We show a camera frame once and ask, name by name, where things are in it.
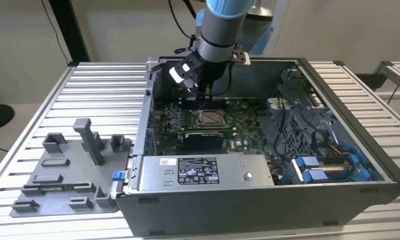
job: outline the green circuit board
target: green circuit board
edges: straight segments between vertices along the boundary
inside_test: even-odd
[[[266,114],[265,99],[230,99],[218,109],[182,109],[180,105],[169,103],[156,114],[157,155],[244,153],[269,156],[272,148],[258,118]],[[221,146],[186,150],[186,134],[198,133],[220,134]]]

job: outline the floor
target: floor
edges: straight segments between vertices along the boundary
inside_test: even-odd
[[[0,128],[0,148],[9,150],[16,139],[18,138],[29,120],[32,119],[40,103],[33,104],[10,104],[14,109],[14,118]],[[6,153],[0,150],[0,162]]]

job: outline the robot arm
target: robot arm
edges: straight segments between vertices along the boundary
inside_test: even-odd
[[[201,96],[213,96],[214,80],[229,63],[249,63],[249,56],[236,45],[236,37],[250,0],[206,0],[196,51],[169,70],[176,83]]]

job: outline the white wall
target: white wall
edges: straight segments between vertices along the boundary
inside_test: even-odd
[[[400,0],[278,1],[288,6],[273,57],[341,60],[356,73],[400,61]]]
[[[40,0],[0,0],[0,103],[41,102],[65,67]]]
[[[192,33],[189,12],[180,0],[172,2]],[[188,44],[166,0],[72,3],[92,61],[144,62]],[[197,10],[204,6],[192,3]],[[381,60],[400,61],[400,0],[288,0],[272,56],[343,60],[355,72],[372,71]],[[0,0],[0,102],[41,102],[64,68],[40,0]]]
[[[145,62],[149,56],[173,56],[189,40],[174,24],[166,0],[73,0],[73,10],[88,52],[94,61]],[[196,11],[205,4],[192,2]],[[172,0],[186,34],[194,33],[181,0]]]
[[[68,59],[49,1],[44,0]],[[194,20],[178,0],[174,13],[185,32]],[[189,40],[174,25],[166,0],[73,0],[92,61],[145,62],[173,56]],[[204,3],[193,2],[196,9]],[[38,103],[65,69],[54,32],[40,0],[0,0],[0,103]]]

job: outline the white sticker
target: white sticker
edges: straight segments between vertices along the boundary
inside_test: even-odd
[[[176,165],[176,158],[160,158],[160,165]]]

